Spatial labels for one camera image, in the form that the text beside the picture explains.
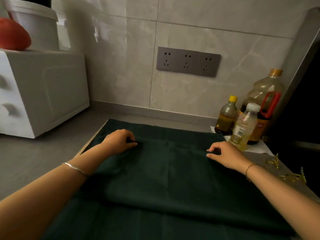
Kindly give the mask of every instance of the green fabric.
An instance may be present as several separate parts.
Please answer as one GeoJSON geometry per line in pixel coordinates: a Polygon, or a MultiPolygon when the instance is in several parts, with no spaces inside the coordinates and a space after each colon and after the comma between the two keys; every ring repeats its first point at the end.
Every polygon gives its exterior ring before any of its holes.
{"type": "Polygon", "coordinates": [[[106,160],[43,239],[287,239],[269,233],[293,232],[243,175],[206,157],[221,135],[109,120],[87,149],[117,129],[131,130],[139,145],[106,160]]]}

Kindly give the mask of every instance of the white bucket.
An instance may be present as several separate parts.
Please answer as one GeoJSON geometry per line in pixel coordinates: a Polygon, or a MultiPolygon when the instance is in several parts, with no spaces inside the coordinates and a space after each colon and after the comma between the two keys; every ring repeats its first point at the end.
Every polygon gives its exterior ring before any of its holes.
{"type": "Polygon", "coordinates": [[[7,11],[13,19],[29,33],[32,45],[37,51],[58,51],[58,17],[54,10],[33,2],[7,0],[7,11]]]}

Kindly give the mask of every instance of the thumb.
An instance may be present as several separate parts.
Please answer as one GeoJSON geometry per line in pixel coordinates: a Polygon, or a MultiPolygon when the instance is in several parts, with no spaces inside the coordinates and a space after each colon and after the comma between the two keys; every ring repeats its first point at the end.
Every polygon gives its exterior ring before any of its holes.
{"type": "Polygon", "coordinates": [[[213,154],[213,153],[208,153],[207,157],[209,157],[210,159],[219,162],[219,155],[213,154]]]}
{"type": "Polygon", "coordinates": [[[135,147],[137,145],[138,145],[138,143],[136,143],[136,142],[127,143],[128,149],[133,148],[133,147],[135,147]]]}

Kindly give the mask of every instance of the hand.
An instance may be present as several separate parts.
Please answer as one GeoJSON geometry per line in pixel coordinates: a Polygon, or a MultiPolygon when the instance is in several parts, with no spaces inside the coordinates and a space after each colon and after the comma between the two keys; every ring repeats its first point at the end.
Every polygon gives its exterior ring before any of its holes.
{"type": "Polygon", "coordinates": [[[118,129],[111,134],[107,135],[106,138],[100,144],[104,150],[107,150],[111,155],[120,154],[130,148],[138,145],[136,142],[126,143],[127,138],[135,141],[134,134],[126,129],[118,129]]]}
{"type": "Polygon", "coordinates": [[[215,148],[221,149],[221,155],[208,153],[207,157],[221,163],[227,168],[245,174],[246,169],[253,164],[253,162],[246,158],[235,145],[232,145],[229,142],[222,141],[213,143],[207,151],[212,152],[215,148]]]}

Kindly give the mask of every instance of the bracelet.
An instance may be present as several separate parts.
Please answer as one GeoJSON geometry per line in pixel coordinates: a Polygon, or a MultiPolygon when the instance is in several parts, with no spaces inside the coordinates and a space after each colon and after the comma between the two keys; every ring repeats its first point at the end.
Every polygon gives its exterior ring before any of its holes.
{"type": "Polygon", "coordinates": [[[258,165],[258,164],[253,163],[253,164],[249,165],[249,167],[247,167],[247,170],[245,171],[245,177],[246,177],[246,179],[247,179],[250,183],[251,183],[251,180],[250,180],[250,178],[248,178],[247,173],[248,173],[248,169],[249,169],[251,166],[254,166],[254,165],[258,165]]]}
{"type": "Polygon", "coordinates": [[[73,169],[79,171],[79,172],[82,173],[82,175],[84,175],[86,178],[90,177],[89,174],[86,174],[86,173],[83,172],[80,168],[75,167],[75,166],[71,165],[70,163],[64,162],[63,164],[68,165],[70,168],[73,168],[73,169]]]}

